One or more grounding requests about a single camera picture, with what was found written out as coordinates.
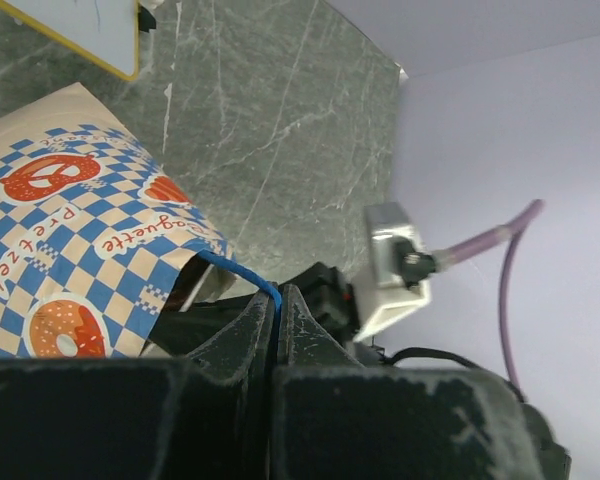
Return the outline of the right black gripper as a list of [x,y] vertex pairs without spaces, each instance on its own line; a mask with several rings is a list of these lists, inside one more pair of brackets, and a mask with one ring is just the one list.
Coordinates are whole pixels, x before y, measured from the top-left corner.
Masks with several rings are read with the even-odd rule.
[[382,347],[353,342],[360,327],[354,290],[337,267],[316,262],[282,283],[279,292],[288,285],[299,289],[311,316],[353,358],[363,365],[382,363]]

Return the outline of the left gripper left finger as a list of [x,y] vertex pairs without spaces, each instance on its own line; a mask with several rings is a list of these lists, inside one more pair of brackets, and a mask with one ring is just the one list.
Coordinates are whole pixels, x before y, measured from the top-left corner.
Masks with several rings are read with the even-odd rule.
[[0,360],[0,479],[262,479],[274,302],[190,354]]

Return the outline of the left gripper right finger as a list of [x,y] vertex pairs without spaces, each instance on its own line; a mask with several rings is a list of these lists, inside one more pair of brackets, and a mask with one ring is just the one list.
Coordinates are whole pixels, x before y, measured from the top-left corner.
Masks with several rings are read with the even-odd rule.
[[545,417],[481,368],[366,366],[283,291],[272,377],[276,479],[566,479]]

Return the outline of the checkered paper bag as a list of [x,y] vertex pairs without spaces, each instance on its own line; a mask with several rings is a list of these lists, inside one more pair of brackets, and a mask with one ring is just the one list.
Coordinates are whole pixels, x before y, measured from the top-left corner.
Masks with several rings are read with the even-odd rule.
[[84,86],[0,119],[0,358],[137,357],[236,278],[274,291]]

